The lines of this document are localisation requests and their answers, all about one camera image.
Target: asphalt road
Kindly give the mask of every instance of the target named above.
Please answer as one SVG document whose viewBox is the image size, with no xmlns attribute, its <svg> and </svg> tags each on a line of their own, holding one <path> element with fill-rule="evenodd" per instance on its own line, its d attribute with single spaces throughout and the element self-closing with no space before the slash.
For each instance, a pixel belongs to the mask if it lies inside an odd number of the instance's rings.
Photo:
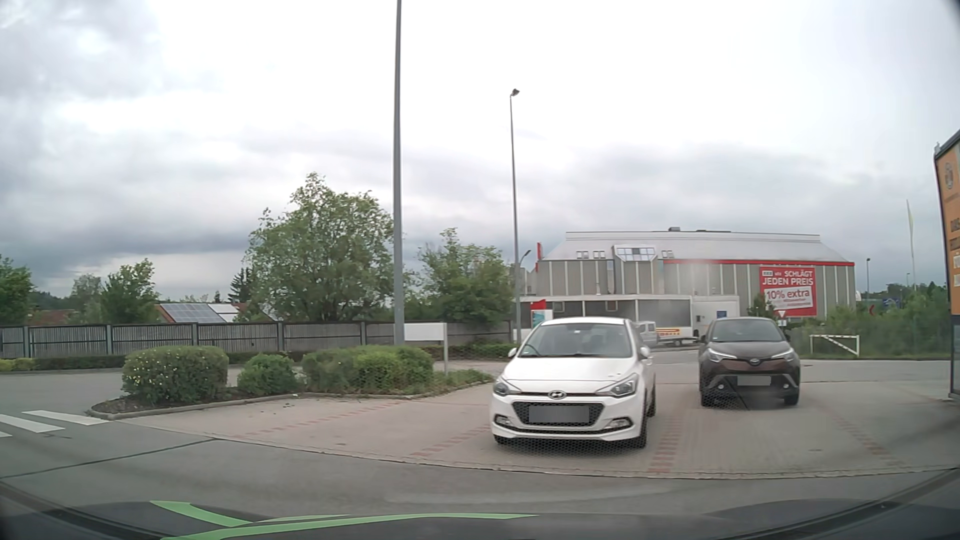
<svg viewBox="0 0 960 540">
<path fill-rule="evenodd" d="M 696 353 L 657 352 L 659 383 L 696 377 Z M 454 362 L 455 367 L 468 367 Z M 495 372 L 499 362 L 473 367 Z M 804 381 L 943 382 L 945 361 L 805 360 Z M 0 376 L 0 414 L 82 414 L 117 397 L 117 372 Z M 185 501 L 264 515 L 332 513 L 706 513 L 791 499 L 873 499 L 936 473 L 852 478 L 614 479 L 510 473 L 314 454 L 157 430 L 124 422 L 31 432 L 0 425 L 0 481 L 64 505 Z M 960 504 L 960 498 L 937 502 Z M 778 516 L 793 519 L 803 516 Z"/>
</svg>

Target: yellow sign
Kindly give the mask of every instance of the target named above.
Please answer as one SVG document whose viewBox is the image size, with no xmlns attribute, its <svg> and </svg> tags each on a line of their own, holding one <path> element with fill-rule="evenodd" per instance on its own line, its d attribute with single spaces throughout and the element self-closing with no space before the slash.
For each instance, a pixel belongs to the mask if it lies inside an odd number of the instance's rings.
<svg viewBox="0 0 960 540">
<path fill-rule="evenodd" d="M 940 190 L 940 215 L 944 219 L 944 240 L 947 256 L 947 289 L 950 313 L 960 315 L 960 140 L 953 136 L 948 146 L 934 154 L 937 186 Z"/>
</svg>

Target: white road marking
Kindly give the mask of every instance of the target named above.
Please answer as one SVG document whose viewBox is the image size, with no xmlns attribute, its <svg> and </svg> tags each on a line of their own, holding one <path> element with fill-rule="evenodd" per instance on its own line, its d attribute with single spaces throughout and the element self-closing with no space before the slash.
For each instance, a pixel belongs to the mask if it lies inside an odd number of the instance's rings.
<svg viewBox="0 0 960 540">
<path fill-rule="evenodd" d="M 63 428 L 59 426 L 51 426 L 49 424 L 40 424 L 40 422 L 34 422 L 33 420 L 24 420 L 22 418 L 15 418 L 13 416 L 7 416 L 6 414 L 0 414 L 0 422 L 8 424 L 15 428 L 21 428 L 22 430 L 32 431 L 34 433 L 46 433 L 47 431 L 56 431 L 62 430 Z"/>
<path fill-rule="evenodd" d="M 73 422 L 81 426 L 94 426 L 96 424 L 106 424 L 109 422 L 109 420 L 81 416 L 80 414 L 67 414 L 65 412 L 53 412 L 50 410 L 25 410 L 23 413 L 42 416 L 43 418 L 50 418 L 52 420 L 62 420 L 63 422 Z"/>
</svg>

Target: white hatchback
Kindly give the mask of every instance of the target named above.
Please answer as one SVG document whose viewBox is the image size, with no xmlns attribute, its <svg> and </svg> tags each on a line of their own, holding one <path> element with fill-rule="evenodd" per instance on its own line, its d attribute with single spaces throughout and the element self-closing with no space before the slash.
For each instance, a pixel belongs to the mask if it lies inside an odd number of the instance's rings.
<svg viewBox="0 0 960 540">
<path fill-rule="evenodd" d="M 565 317 L 540 323 L 493 384 L 491 431 L 513 439 L 647 443 L 657 412 L 650 349 L 629 319 Z"/>
</svg>

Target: parked car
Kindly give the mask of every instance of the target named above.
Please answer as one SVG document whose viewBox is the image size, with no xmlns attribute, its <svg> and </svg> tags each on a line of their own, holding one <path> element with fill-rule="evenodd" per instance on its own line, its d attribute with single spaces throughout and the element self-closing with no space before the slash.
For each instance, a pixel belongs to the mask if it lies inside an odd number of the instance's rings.
<svg viewBox="0 0 960 540">
<path fill-rule="evenodd" d="M 650 348 L 633 322 L 565 317 L 540 323 L 493 384 L 490 420 L 500 444 L 518 438 L 647 444 L 657 412 Z"/>
<path fill-rule="evenodd" d="M 636 321 L 634 326 L 647 347 L 652 348 L 660 344 L 660 335 L 657 333 L 657 323 L 653 321 Z"/>
<path fill-rule="evenodd" d="M 700 340 L 702 406 L 752 392 L 783 398 L 785 405 L 800 400 L 800 359 L 771 319 L 717 319 Z"/>
</svg>

